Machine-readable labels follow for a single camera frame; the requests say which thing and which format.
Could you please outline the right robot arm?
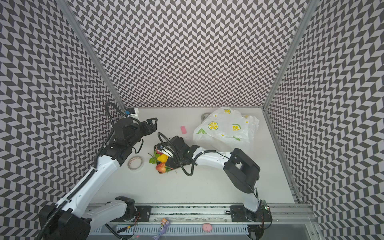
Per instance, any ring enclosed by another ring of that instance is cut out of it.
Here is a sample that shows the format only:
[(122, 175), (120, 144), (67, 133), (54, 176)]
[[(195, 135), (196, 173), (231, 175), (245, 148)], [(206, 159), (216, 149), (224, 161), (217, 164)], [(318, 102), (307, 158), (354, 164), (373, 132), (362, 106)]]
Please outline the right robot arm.
[(167, 164), (171, 164), (165, 166), (166, 171), (181, 168), (191, 177), (196, 166), (208, 166), (225, 172), (231, 183), (245, 194), (243, 206), (239, 210), (231, 208), (233, 220), (261, 222), (262, 225), (273, 222), (271, 210), (263, 205), (257, 190), (261, 168), (244, 151), (238, 148), (231, 152), (206, 150), (197, 145), (188, 146), (178, 136), (168, 139), (162, 133), (158, 133), (158, 138), (160, 143), (157, 147), (169, 156)]

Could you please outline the white plastic bag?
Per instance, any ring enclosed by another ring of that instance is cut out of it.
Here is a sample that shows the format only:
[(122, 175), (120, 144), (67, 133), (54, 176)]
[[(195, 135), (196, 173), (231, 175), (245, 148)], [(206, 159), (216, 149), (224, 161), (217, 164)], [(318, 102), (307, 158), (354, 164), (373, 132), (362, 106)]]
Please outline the white plastic bag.
[(221, 107), (196, 127), (193, 142), (207, 150), (231, 152), (237, 148), (252, 155), (259, 122), (255, 116)]

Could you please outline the grey tape roll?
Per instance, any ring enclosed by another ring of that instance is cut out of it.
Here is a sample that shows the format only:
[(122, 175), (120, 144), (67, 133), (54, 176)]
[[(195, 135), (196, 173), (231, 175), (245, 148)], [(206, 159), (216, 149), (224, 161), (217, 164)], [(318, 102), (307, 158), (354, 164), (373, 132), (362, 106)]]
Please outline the grey tape roll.
[(210, 113), (204, 113), (204, 114), (201, 115), (201, 120), (204, 121), (204, 120), (207, 119), (209, 116), (210, 116)]

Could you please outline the pink round toy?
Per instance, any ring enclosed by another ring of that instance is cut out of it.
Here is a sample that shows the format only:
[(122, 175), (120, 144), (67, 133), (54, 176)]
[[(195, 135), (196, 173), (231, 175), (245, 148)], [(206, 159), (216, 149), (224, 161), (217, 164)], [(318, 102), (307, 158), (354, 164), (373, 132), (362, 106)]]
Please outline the pink round toy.
[(213, 226), (209, 223), (205, 223), (202, 225), (202, 229), (205, 233), (210, 233), (213, 230)]

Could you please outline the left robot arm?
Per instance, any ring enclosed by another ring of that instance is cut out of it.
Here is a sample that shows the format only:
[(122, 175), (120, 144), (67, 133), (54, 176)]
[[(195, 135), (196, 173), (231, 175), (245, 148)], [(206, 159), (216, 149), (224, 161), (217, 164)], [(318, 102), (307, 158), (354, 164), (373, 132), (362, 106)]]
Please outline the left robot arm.
[(91, 232), (115, 219), (135, 220), (135, 201), (119, 196), (112, 202), (86, 212), (91, 200), (132, 154), (135, 145), (143, 144), (143, 137), (157, 131), (157, 118), (141, 122), (137, 109), (121, 111), (114, 103), (105, 103), (111, 122), (111, 132), (98, 151), (93, 166), (84, 177), (54, 205), (46, 205), (39, 212), (41, 230), (38, 240), (85, 240)]

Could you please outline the red peach fake fruit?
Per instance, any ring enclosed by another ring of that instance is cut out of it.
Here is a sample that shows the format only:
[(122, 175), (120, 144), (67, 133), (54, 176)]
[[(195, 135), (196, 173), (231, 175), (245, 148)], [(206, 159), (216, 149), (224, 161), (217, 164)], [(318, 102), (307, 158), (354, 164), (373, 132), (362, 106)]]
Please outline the red peach fake fruit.
[(164, 173), (168, 173), (172, 170), (172, 168), (170, 167), (167, 167), (165, 163), (160, 163), (156, 166), (156, 170), (160, 173), (160, 174), (164, 174)]

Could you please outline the beige tape roll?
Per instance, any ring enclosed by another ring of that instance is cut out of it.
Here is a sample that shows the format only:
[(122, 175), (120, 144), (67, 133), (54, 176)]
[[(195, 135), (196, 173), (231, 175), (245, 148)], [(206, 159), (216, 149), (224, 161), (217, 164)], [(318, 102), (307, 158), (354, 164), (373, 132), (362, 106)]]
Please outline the beige tape roll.
[(135, 157), (129, 159), (127, 165), (128, 165), (128, 169), (130, 171), (138, 171), (143, 167), (144, 161), (142, 160), (141, 157), (135, 156)]

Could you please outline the yellow fake lemon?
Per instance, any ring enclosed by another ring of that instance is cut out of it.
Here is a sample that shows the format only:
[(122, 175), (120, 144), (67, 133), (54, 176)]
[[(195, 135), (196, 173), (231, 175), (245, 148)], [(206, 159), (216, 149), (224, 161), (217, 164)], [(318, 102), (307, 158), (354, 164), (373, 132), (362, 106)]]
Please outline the yellow fake lemon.
[(165, 155), (165, 154), (162, 154), (160, 155), (157, 160), (161, 163), (166, 163), (169, 159), (169, 156), (168, 155)]

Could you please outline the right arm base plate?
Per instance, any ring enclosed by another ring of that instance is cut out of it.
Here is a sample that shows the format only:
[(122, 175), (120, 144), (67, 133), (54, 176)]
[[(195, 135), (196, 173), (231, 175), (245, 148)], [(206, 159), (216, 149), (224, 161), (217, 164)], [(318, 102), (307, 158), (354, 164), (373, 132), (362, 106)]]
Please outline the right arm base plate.
[(260, 222), (270, 223), (273, 218), (269, 211), (264, 207), (258, 207), (256, 212), (246, 209), (243, 205), (230, 206), (232, 222)]

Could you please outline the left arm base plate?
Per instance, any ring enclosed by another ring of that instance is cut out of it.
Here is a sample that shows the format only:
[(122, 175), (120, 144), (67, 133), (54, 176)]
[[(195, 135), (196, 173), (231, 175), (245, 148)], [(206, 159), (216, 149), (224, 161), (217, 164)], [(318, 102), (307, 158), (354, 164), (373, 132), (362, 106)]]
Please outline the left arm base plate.
[(150, 205), (135, 206), (135, 221), (137, 223), (148, 223), (150, 221), (152, 208), (153, 207)]

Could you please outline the purple toy figure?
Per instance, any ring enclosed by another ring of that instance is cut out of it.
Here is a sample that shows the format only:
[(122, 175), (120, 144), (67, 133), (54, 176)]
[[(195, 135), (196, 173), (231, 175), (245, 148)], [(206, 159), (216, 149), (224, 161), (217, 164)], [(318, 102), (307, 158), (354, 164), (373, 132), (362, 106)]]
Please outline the purple toy figure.
[(153, 236), (153, 239), (154, 240), (159, 240), (160, 237), (167, 232), (169, 226), (170, 226), (170, 221), (168, 221), (167, 219), (163, 218), (162, 221), (161, 221), (160, 230), (158, 231), (158, 233), (155, 236)]

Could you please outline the pink eraser block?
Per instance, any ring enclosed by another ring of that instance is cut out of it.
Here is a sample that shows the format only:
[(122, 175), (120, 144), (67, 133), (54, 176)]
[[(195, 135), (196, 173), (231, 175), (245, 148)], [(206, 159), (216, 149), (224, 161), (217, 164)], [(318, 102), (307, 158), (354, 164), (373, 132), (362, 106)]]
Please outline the pink eraser block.
[(181, 126), (181, 132), (183, 135), (187, 134), (187, 129), (185, 126)]

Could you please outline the black square tray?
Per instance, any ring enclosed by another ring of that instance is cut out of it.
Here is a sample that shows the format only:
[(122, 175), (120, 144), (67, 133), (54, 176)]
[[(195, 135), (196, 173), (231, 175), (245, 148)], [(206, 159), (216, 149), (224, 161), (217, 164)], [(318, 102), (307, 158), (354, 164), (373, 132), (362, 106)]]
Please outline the black square tray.
[(158, 144), (154, 148), (156, 170), (159, 174), (165, 174), (173, 170), (181, 169), (184, 174), (191, 176), (193, 167), (188, 172), (186, 166), (194, 165), (191, 148), (187, 144)]

